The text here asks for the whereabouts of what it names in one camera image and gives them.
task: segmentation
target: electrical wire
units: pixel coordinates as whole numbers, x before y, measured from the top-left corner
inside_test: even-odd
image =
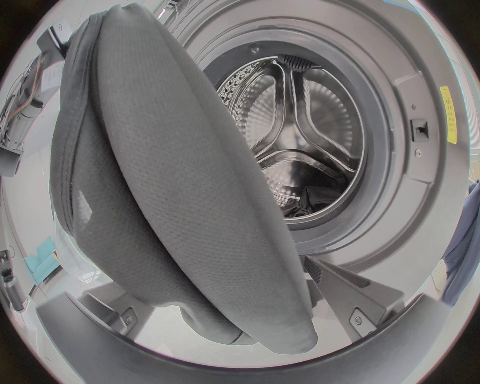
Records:
[[[32,92],[30,93],[30,96],[28,97],[28,99],[11,114],[10,118],[7,120],[7,124],[13,119],[14,116],[16,116],[25,107],[27,107],[34,98],[38,85],[40,84],[40,74],[42,72],[43,56],[38,56],[38,59],[39,60],[36,63],[36,73],[35,73],[34,83],[32,86]]]

